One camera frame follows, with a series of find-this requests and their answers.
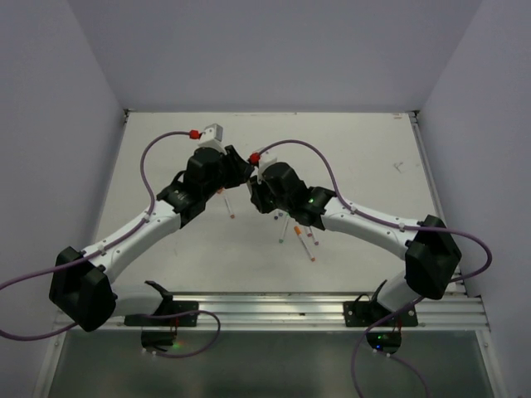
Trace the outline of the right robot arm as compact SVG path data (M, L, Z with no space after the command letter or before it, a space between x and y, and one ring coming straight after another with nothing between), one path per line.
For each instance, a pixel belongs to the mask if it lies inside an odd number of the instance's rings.
M403 260L397 276L380 283L367 301L355 300L349 311L361 323L388 325L399 309L419 298L441 299L462 254L444 222L429 215L393 228L392 217L369 209L354 210L339 195L324 187L309 187L287 163L274 163L247 186L251 202L262 214L287 212L299 224L358 238Z

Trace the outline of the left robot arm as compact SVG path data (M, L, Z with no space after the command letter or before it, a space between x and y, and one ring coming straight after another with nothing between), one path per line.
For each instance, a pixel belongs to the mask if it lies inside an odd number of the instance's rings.
M86 332L113 316L164 325L180 309L165 288L147 281L126 297L113 290L113 283L145 251L204 212L218 191L239 187L252 172L232 146L197 149L186 169L126 226L82 251L68 247L57 256L49 299Z

